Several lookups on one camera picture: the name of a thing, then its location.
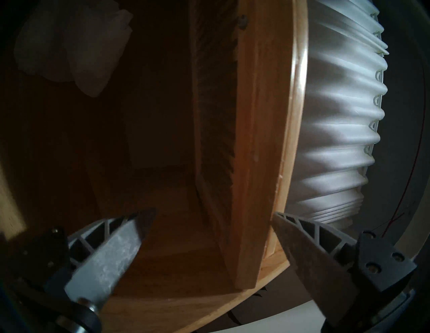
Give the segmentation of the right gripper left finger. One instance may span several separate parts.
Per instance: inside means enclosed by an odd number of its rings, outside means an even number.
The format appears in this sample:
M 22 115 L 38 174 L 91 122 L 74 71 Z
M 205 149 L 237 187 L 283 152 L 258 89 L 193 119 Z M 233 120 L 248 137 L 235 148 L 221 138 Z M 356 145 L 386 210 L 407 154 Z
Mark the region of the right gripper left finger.
M 102 332 L 99 312 L 135 259 L 156 209 L 55 226 L 7 258 L 7 332 Z

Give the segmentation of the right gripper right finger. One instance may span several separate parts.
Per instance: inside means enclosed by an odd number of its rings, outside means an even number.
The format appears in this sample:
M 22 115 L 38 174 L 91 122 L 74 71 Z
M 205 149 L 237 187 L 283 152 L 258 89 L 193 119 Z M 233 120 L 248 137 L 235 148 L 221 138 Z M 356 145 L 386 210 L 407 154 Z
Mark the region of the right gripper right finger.
M 387 240 L 358 240 L 324 223 L 275 212 L 271 226 L 325 317 L 321 332 L 388 332 L 415 296 L 417 265 Z

